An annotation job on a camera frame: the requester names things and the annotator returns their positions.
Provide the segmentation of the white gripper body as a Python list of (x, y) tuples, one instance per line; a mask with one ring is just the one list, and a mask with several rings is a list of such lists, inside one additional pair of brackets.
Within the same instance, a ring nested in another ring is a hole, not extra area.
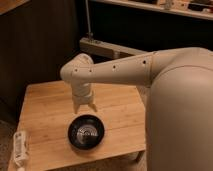
[(93, 102), (93, 90), (90, 83), (73, 84), (72, 98), (76, 105), (90, 104)]

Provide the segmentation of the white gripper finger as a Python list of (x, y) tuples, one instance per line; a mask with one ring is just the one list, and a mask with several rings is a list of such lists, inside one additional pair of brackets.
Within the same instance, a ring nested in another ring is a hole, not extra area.
[(79, 110), (79, 108), (80, 108), (80, 105), (78, 105), (78, 104), (74, 104), (74, 113), (78, 113), (78, 110)]
[(90, 106), (95, 112), (98, 111), (98, 110), (97, 110), (97, 107), (96, 107), (96, 105), (95, 105), (94, 103), (89, 104), (89, 106)]

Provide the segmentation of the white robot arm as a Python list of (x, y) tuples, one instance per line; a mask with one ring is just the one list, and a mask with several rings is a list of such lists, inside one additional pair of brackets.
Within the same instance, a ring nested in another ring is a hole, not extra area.
[(177, 48), (98, 64), (80, 53), (60, 77), (76, 107), (93, 102), (93, 83), (147, 87), (147, 171), (213, 171), (213, 51)]

